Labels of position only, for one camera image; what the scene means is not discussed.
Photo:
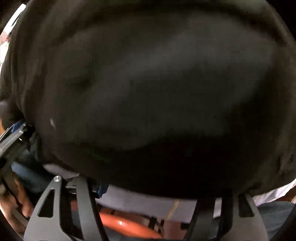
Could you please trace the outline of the left hand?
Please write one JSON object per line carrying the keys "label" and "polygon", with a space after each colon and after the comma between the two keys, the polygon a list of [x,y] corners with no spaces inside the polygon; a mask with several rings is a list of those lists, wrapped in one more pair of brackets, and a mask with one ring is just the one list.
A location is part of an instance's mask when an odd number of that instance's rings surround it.
{"label": "left hand", "polygon": [[29,218],[33,212],[33,205],[27,196],[25,189],[21,182],[14,178],[14,182],[18,188],[18,194],[13,197],[10,193],[4,194],[1,196],[1,212],[4,217],[7,219],[8,223],[11,225],[13,230],[18,234],[23,234],[26,227],[16,219],[13,214],[13,211],[16,211],[17,208],[21,208],[21,213],[25,218]]}

